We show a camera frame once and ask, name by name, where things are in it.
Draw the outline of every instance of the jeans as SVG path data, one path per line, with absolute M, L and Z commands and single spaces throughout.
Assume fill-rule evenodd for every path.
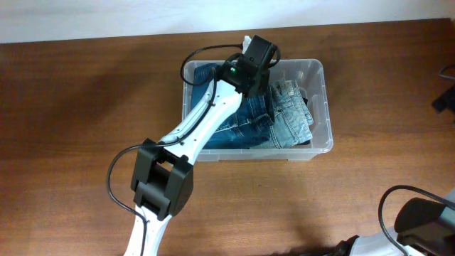
M 204 81 L 212 67 L 206 64 L 194 70 L 194 83 Z M 210 81 L 200 86 L 193 86 L 191 109 L 204 96 Z M 270 140 L 269 127 L 274 124 L 272 96 L 257 95 L 245 98 L 236 113 L 228 117 L 208 140 L 204 149 L 249 149 Z
M 286 149 L 312 139 L 309 125 L 313 124 L 313 118 L 297 82 L 284 79 L 271 82 L 269 93 L 275 113 L 275 123 L 269 128 L 270 140 L 251 149 Z

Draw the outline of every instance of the white backdrop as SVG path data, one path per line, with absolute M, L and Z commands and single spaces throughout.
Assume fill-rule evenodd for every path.
M 441 17 L 454 0 L 0 0 L 0 43 Z

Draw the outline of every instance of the denim fabric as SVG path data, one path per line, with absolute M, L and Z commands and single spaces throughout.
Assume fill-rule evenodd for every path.
M 270 140 L 251 149 L 286 149 L 312 139 L 309 129 L 311 114 L 306 107 L 295 80 L 271 82 L 275 124 L 269 128 Z
M 206 64 L 194 70 L 194 82 L 202 82 L 216 64 Z M 191 109 L 204 96 L 210 81 L 194 86 Z M 228 117 L 208 140 L 204 149 L 249 149 L 270 140 L 269 127 L 274 124 L 272 96 L 246 98 L 238 111 Z

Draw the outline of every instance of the wooden table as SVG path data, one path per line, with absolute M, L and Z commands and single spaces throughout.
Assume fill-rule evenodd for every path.
M 197 163 L 160 255 L 330 247 L 380 231 L 378 202 L 395 184 L 455 186 L 454 116 L 431 107 L 451 86 L 437 77 L 455 59 L 449 19 L 0 45 L 0 255 L 122 255 L 134 216 L 109 199 L 108 164 L 181 121 L 191 51 L 245 34 L 323 63 L 335 146 L 306 162 Z M 112 177 L 130 206 L 134 159 Z M 387 225 L 413 196 L 390 196 Z

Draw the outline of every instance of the clear plastic bin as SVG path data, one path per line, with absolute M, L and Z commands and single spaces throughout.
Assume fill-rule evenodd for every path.
M 193 81 L 196 67 L 207 63 L 223 64 L 222 60 L 193 60 L 185 65 L 185 79 Z M 326 84 L 322 64 L 319 60 L 280 60 L 270 69 L 270 81 L 280 78 L 296 80 L 303 97 L 308 99 L 308 109 L 314 119 L 310 126 L 313 139 L 306 146 L 290 149 L 204 149 L 197 161 L 288 159 L 308 161 L 317 154 L 327 153 L 333 147 L 332 128 L 328 115 Z M 182 119 L 191 110 L 192 86 L 183 84 Z

